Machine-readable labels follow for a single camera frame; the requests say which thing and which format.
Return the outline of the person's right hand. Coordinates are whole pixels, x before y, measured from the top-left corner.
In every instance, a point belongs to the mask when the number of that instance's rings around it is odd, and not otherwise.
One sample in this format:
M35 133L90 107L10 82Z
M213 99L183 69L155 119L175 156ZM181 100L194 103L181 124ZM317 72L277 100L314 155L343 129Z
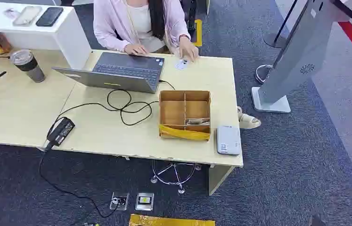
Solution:
M149 53L141 44L128 44L124 47L124 52L129 55L147 55Z

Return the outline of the person's left hand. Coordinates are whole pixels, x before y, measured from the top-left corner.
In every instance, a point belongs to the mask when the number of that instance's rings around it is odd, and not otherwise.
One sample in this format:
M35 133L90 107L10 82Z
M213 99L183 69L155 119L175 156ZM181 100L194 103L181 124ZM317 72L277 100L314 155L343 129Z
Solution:
M198 48L190 41L187 36L180 36L179 38L179 56L180 59L188 59L194 62L198 57Z

